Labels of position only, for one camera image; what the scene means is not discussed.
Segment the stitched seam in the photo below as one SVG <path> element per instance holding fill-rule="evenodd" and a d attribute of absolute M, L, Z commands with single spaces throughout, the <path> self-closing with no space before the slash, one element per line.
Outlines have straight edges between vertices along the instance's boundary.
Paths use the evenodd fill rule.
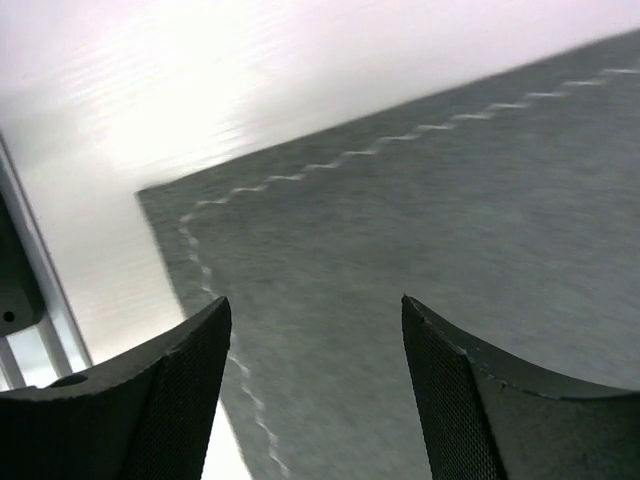
<path fill-rule="evenodd" d="M 605 68 L 600 70 L 594 77 L 587 80 L 567 80 L 562 82 L 555 90 L 550 92 L 528 92 L 522 95 L 515 103 L 491 103 L 477 113 L 457 114 L 450 117 L 442 124 L 432 125 L 423 124 L 413 127 L 404 135 L 399 136 L 382 136 L 376 138 L 367 148 L 363 150 L 345 150 L 328 163 L 312 163 L 305 165 L 294 175 L 272 175 L 267 177 L 261 184 L 254 187 L 236 187 L 231 189 L 225 196 L 216 200 L 199 200 L 191 211 L 179 220 L 179 231 L 186 239 L 189 248 L 189 260 L 200 270 L 201 283 L 200 288 L 207 293 L 212 299 L 219 297 L 214 292 L 212 286 L 212 271 L 200 258 L 199 240 L 191 233 L 188 228 L 189 223 L 194 220 L 199 211 L 208 205 L 224 205 L 229 203 L 234 197 L 242 193 L 259 193 L 269 188 L 269 185 L 279 181 L 301 181 L 308 177 L 315 170 L 327 170 L 340 168 L 348 159 L 353 157 L 375 156 L 384 150 L 389 144 L 395 142 L 411 142 L 418 140 L 429 132 L 455 130 L 461 124 L 469 120 L 491 120 L 498 113 L 505 110 L 524 110 L 537 103 L 540 99 L 545 98 L 565 98 L 570 96 L 574 90 L 584 87 L 600 87 L 609 83 L 611 79 L 620 75 L 640 75 L 640 69 L 637 68 Z M 265 405 L 251 390 L 251 370 L 244 365 L 237 354 L 237 337 L 235 333 L 231 333 L 231 351 L 229 359 L 240 369 L 241 372 L 241 388 L 243 392 L 251 399 L 254 404 L 254 421 L 267 434 L 269 446 L 268 455 L 279 467 L 282 478 L 287 480 L 291 476 L 290 469 L 280 458 L 278 453 L 279 440 L 277 435 L 267 426 L 264 420 Z"/>

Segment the white surface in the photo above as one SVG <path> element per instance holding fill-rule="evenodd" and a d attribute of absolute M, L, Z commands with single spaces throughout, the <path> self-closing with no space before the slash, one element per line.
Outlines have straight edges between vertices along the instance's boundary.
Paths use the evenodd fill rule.
<path fill-rule="evenodd" d="M 0 9 L 0 128 L 98 362 L 182 319 L 140 188 L 640 26 L 631 0 Z M 220 409 L 212 445 L 204 478 L 248 478 Z"/>

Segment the gray fabric surface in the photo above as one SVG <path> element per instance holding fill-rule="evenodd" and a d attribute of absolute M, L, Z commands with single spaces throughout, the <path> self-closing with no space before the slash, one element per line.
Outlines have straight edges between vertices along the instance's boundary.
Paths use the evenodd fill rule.
<path fill-rule="evenodd" d="M 638 68 L 639 40 L 141 192 L 186 312 L 211 300 L 203 284 L 231 301 L 237 362 L 222 399 L 254 478 L 287 477 L 273 457 L 295 479 L 429 478 L 402 347 L 405 292 L 539 365 L 640 386 L 640 75 L 603 71 Z M 564 83 L 576 80 L 590 83 Z M 494 102 L 514 107 L 486 109 Z M 480 111 L 491 118 L 447 123 Z M 443 123 L 455 128 L 373 143 Z M 179 230 L 198 201 L 372 144 L 377 154 L 339 168 L 201 204 Z"/>

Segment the black plastic part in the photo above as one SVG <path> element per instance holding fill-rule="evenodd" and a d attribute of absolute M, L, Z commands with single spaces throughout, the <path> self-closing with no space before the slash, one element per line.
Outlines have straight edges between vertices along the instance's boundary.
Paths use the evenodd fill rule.
<path fill-rule="evenodd" d="M 223 298 L 48 388 L 0 394 L 0 477 L 200 479 L 230 335 Z"/>
<path fill-rule="evenodd" d="M 44 318 L 44 298 L 0 195 L 0 337 Z"/>
<path fill-rule="evenodd" d="M 434 480 L 637 480 L 640 393 L 543 369 L 402 302 Z"/>

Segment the gray cloth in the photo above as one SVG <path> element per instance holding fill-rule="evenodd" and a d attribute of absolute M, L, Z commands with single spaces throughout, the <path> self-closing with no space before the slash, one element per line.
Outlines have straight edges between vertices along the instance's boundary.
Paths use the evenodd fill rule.
<path fill-rule="evenodd" d="M 222 399 L 254 478 L 429 478 L 405 292 L 640 386 L 639 56 L 639 34 L 607 40 L 140 194 L 186 312 L 231 301 Z"/>

